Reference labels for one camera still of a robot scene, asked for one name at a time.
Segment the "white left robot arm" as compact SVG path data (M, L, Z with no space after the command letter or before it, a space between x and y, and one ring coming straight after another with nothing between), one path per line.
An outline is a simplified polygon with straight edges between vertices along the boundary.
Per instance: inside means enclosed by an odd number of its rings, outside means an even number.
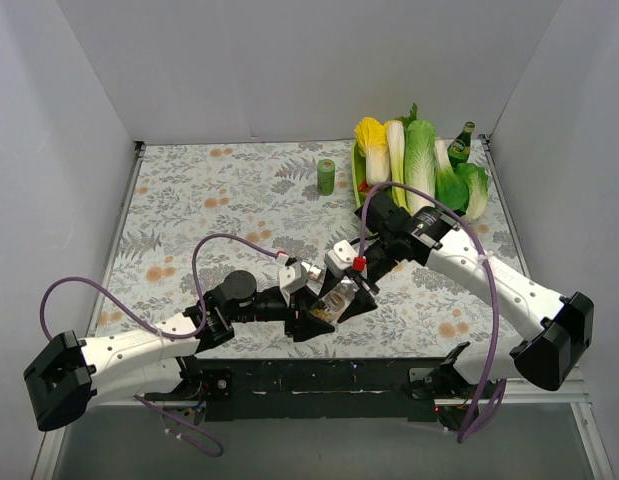
M23 373L38 429L67 426L89 408L125 396L163 391L194 398L202 377L185 358L233 339L236 322L281 321L295 342L334 332L312 314L318 298L300 264L281 267L278 280L259 290L251 273L237 270L159 326L105 337L54 336Z

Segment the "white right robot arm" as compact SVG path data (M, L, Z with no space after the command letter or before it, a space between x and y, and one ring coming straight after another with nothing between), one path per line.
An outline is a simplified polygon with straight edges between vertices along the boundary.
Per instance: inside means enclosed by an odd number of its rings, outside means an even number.
M357 216L377 240L366 247L365 268L354 268L357 250L336 243L325 257L317 307L327 322L341 323L376 309L378 281L403 261L446 276L490 303L517 334L498 341L489 380L522 377L556 391L592 341L593 301L566 297L526 278L494 257L480 254L470 236L447 214L427 206L409 214L385 192L375 194Z

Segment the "clear pill bottle gold capsules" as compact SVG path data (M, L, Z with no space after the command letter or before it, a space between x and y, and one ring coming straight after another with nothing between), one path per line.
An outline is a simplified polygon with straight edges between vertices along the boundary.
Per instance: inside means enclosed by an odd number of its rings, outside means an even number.
M342 279L332 290L314 303L310 313L324 322L337 322L353 302L357 290L358 286L354 281Z

